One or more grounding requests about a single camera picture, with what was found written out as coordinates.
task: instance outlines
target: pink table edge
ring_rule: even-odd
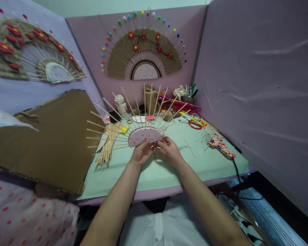
[[[243,173],[240,174],[240,176],[247,175],[249,173],[253,173],[256,170],[254,170],[250,165],[249,165],[249,172],[248,173]],[[212,185],[217,185],[219,183],[224,183],[229,180],[232,180],[236,178],[236,175],[226,177],[226,178],[220,178],[220,179],[213,179],[213,180],[208,180],[204,181],[204,184],[206,186],[212,186]],[[151,201],[154,199],[159,199],[167,196],[173,196],[177,195],[181,192],[184,191],[184,188],[182,186],[173,186],[173,187],[167,187],[167,188],[161,188],[161,189],[155,189],[155,190],[145,190],[145,191],[136,191],[133,197],[133,203],[136,202],[141,202],[141,201]],[[78,200],[75,201],[75,204],[78,205],[79,207],[83,206],[100,206],[103,201],[105,200],[106,196],[101,196],[101,197],[95,197],[95,198],[89,198],[89,199],[83,199],[83,200]]]

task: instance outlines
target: glue gun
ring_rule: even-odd
[[[217,148],[220,150],[221,153],[224,154],[224,156],[226,156],[228,159],[232,159],[235,158],[236,155],[232,154],[227,147],[225,146],[224,143],[222,143],[220,141],[220,138],[218,135],[214,135],[210,141],[208,141],[208,145],[210,145],[210,147],[212,149]]]

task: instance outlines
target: forearm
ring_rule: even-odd
[[[129,162],[100,206],[81,246],[116,245],[136,189],[141,166]]]
[[[212,243],[214,245],[233,243],[247,245],[248,241],[237,223],[188,163],[184,161],[177,165],[176,169]]]

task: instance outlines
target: brown cardboard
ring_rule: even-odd
[[[43,105],[17,113],[17,119],[39,132],[28,127],[0,127],[0,167],[57,190],[82,194],[95,152],[87,146],[99,142],[86,139],[99,136],[86,129],[103,131],[86,121],[105,126],[90,111],[96,109],[87,93],[70,90]]]

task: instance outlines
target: red scissors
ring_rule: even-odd
[[[191,128],[196,129],[196,130],[201,130],[202,129],[203,126],[200,125],[199,123],[197,123],[196,121],[194,121],[192,118],[188,118],[188,117],[186,117],[184,115],[183,115],[183,117],[188,120],[188,124],[189,124],[189,126]]]

